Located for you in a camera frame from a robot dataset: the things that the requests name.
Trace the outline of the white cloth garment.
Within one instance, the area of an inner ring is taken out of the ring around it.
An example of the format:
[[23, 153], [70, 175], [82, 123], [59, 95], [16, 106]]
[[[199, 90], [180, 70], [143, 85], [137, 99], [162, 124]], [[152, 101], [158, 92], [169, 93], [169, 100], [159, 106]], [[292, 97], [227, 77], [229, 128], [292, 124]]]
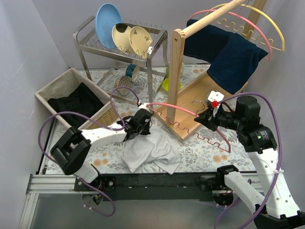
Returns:
[[146, 163], [153, 162], [172, 175], [180, 165], [181, 155], [164, 130], [151, 127], [150, 134], [138, 135], [128, 141], [122, 159], [131, 172], [135, 172]]

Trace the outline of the dark blue denim skirt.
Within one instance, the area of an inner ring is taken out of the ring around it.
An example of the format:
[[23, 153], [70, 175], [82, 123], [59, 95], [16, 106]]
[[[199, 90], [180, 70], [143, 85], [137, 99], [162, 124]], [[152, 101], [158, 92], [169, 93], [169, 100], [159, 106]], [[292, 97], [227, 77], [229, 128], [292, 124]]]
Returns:
[[228, 93], [235, 94], [268, 52], [237, 33], [207, 25], [185, 39], [183, 54], [208, 62], [208, 75]]

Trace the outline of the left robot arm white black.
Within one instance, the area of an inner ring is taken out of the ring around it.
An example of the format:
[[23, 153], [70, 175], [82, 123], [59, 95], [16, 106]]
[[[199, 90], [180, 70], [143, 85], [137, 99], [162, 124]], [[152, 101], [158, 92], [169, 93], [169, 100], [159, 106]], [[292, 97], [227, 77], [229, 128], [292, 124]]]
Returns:
[[150, 133], [152, 113], [140, 108], [134, 116], [127, 117], [106, 128], [80, 130], [70, 127], [51, 149], [51, 155], [65, 175], [81, 178], [89, 190], [101, 187], [97, 169], [85, 161], [90, 149], [110, 143], [132, 140], [138, 135]]

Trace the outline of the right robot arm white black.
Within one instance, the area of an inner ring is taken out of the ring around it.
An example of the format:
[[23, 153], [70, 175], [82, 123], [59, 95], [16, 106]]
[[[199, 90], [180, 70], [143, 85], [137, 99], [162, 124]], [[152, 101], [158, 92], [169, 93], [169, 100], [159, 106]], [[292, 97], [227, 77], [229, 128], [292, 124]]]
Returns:
[[233, 165], [216, 172], [216, 185], [230, 188], [251, 211], [252, 216], [240, 227], [254, 222], [259, 229], [295, 229], [305, 224], [305, 214], [294, 201], [281, 169], [282, 144], [278, 124], [276, 135], [260, 123], [258, 93], [236, 96], [235, 109], [223, 109], [226, 100], [220, 92], [207, 96], [207, 110], [197, 115], [196, 122], [212, 131], [218, 127], [235, 130], [239, 142], [251, 159], [262, 190], [260, 194]]

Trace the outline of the yellow wavy hanger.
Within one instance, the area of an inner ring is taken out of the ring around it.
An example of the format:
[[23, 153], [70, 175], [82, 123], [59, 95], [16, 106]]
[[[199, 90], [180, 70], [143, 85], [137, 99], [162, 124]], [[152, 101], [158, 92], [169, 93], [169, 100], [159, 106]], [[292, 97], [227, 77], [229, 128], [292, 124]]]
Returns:
[[[260, 22], [266, 22], [276, 32], [280, 40], [279, 46], [274, 38], [265, 34], [265, 29], [259, 27]], [[236, 32], [251, 42], [265, 45], [268, 50], [285, 51], [285, 38], [279, 26], [262, 9], [255, 6], [241, 4], [235, 12], [224, 15], [214, 24], [227, 31]]]

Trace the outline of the floral table mat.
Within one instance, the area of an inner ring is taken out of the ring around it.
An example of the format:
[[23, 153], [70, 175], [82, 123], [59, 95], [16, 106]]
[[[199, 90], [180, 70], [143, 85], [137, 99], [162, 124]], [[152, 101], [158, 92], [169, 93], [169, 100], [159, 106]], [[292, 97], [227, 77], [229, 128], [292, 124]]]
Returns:
[[[209, 65], [207, 64], [187, 65], [186, 67], [183, 67], [183, 73], [181, 76], [182, 87], [205, 72], [208, 67]], [[111, 92], [114, 88], [115, 81], [124, 75], [125, 70], [123, 68], [113, 70], [109, 75], [107, 75], [106, 69], [90, 70], [90, 73], [95, 83], [107, 76], [100, 87], [107, 92]], [[131, 87], [142, 101], [147, 102], [148, 86], [146, 73], [140, 72], [137, 81], [135, 83], [131, 83]], [[135, 105], [124, 103], [123, 101], [116, 99], [113, 101], [115, 102], [115, 106], [122, 117], [134, 115], [136, 111]], [[236, 166], [240, 171], [255, 171], [253, 163], [251, 162], [247, 153], [244, 151], [244, 147], [238, 142], [236, 133], [232, 130], [219, 128], [219, 130], [225, 134], [231, 145], [231, 152], [228, 153], [223, 150], [227, 149], [227, 144], [222, 137], [217, 132], [212, 132], [204, 126], [197, 130], [200, 137], [209, 138], [211, 143], [220, 143], [222, 149], [218, 148], [217, 145], [209, 144], [206, 141], [207, 139], [203, 141], [198, 139], [196, 136], [190, 136], [181, 143], [156, 118], [152, 119], [152, 127], [156, 127], [158, 130], [163, 130], [166, 132], [172, 139], [171, 143], [177, 147], [178, 152], [181, 155], [181, 162], [176, 172], [214, 172], [218, 167], [230, 164]], [[51, 139], [49, 140], [50, 148], [52, 148], [52, 146], [58, 141], [65, 131], [66, 127], [57, 121], [53, 127]], [[95, 148], [88, 153], [86, 161], [93, 164], [102, 174], [130, 173], [128, 166], [122, 160], [123, 150], [127, 143], [128, 142], [114, 143]], [[61, 168], [55, 163], [47, 161], [45, 165], [46, 171], [43, 172], [44, 174], [63, 174]], [[149, 162], [139, 167], [136, 172], [163, 173], [164, 171], [162, 171], [155, 163]]]

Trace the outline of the patterned red bowl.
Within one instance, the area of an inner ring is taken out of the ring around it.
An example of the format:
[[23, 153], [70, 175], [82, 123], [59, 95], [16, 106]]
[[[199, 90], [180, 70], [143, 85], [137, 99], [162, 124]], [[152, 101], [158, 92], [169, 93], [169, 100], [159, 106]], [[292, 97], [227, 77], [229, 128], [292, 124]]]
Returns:
[[[114, 87], [130, 87], [130, 78], [128, 76], [122, 76], [117, 78], [114, 83]], [[118, 89], [118, 91], [122, 96], [126, 96], [129, 92], [129, 90], [126, 88], [120, 88]]]

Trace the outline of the lime green bowl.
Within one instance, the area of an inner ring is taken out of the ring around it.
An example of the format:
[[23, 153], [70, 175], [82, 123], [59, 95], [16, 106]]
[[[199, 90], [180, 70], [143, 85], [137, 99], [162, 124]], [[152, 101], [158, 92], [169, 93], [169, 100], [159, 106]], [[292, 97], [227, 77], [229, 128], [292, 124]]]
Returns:
[[169, 78], [167, 78], [163, 81], [162, 86], [166, 92], [169, 91]]

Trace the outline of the teal cup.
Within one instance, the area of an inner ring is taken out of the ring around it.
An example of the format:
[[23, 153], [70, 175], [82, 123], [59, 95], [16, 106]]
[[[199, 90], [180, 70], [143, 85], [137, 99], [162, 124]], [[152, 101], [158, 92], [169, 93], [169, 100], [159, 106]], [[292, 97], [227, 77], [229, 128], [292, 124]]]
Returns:
[[125, 70], [125, 76], [127, 76], [130, 82], [136, 82], [140, 72], [140, 67], [136, 64], [129, 64]]

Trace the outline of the black cloth garment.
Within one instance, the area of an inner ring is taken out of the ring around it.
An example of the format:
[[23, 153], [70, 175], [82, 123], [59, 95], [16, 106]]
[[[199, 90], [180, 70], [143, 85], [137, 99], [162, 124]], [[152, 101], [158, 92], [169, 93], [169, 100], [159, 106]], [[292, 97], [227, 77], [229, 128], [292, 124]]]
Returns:
[[51, 98], [48, 103], [56, 112], [71, 111], [87, 117], [92, 117], [104, 107], [104, 104], [84, 83], [81, 83], [70, 95], [58, 99]]

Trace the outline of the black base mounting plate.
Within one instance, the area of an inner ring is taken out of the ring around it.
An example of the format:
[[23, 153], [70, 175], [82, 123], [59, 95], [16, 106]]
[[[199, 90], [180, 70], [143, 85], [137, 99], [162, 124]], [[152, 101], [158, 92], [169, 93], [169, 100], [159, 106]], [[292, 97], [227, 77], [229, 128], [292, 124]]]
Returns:
[[91, 183], [112, 200], [199, 200], [230, 205], [234, 194], [215, 172], [103, 174]]

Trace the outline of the wicker laundry basket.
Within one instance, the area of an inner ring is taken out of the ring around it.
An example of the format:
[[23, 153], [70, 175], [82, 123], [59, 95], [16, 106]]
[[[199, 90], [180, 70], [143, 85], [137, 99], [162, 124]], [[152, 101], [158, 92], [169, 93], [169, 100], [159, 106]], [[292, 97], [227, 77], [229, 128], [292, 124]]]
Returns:
[[118, 119], [118, 115], [111, 106], [110, 96], [92, 80], [74, 68], [70, 68], [38, 90], [35, 96], [52, 114], [56, 114], [57, 111], [51, 107], [48, 100], [69, 96], [81, 83], [85, 84], [104, 104], [101, 109], [91, 116], [91, 119], [106, 126], [113, 124]]

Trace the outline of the cream floral plate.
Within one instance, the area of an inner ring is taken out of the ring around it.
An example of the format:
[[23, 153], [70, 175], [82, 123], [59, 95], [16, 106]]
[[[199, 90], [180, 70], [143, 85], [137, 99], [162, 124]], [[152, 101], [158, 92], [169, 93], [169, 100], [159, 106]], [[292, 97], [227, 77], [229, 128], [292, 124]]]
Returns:
[[147, 58], [147, 50], [153, 39], [149, 32], [140, 26], [132, 27], [129, 34], [129, 41], [133, 51], [141, 58]]

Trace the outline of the cream plate dark spot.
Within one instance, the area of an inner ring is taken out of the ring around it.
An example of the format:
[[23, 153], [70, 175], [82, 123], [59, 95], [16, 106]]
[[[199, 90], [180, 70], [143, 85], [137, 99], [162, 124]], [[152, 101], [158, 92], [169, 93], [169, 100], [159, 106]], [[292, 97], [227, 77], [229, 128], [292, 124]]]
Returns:
[[131, 27], [124, 24], [118, 23], [114, 25], [112, 29], [112, 39], [119, 51], [125, 54], [133, 54], [134, 51], [131, 47], [129, 35]]

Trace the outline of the blue plate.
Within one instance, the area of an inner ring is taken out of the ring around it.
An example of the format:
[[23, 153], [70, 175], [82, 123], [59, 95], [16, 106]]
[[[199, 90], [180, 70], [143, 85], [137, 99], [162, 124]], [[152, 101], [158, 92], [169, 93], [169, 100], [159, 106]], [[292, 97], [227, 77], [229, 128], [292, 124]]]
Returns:
[[112, 38], [112, 29], [122, 23], [122, 18], [117, 8], [110, 3], [105, 3], [98, 9], [95, 16], [95, 32], [99, 42], [106, 49], [115, 49]]

